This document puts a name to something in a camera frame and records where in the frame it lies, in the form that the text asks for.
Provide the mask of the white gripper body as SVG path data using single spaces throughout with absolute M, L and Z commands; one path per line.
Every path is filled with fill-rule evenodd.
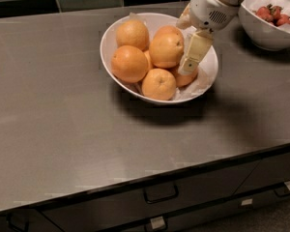
M 190 0 L 191 24 L 197 29 L 221 30 L 237 14 L 240 0 Z

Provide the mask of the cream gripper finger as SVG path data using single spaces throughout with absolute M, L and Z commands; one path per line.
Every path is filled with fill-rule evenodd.
M 210 30 L 196 30 L 187 37 L 188 44 L 178 69 L 181 75 L 192 74 L 210 50 L 214 38 Z
M 189 7 L 190 4 L 187 4 L 176 22 L 176 26 L 180 29 L 187 29 L 191 26 Z

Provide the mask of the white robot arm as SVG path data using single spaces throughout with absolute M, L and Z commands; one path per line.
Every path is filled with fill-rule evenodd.
M 243 0 L 190 0 L 177 20 L 180 29 L 195 28 L 188 38 L 178 73 L 193 73 L 210 50 L 214 33 L 237 14 Z

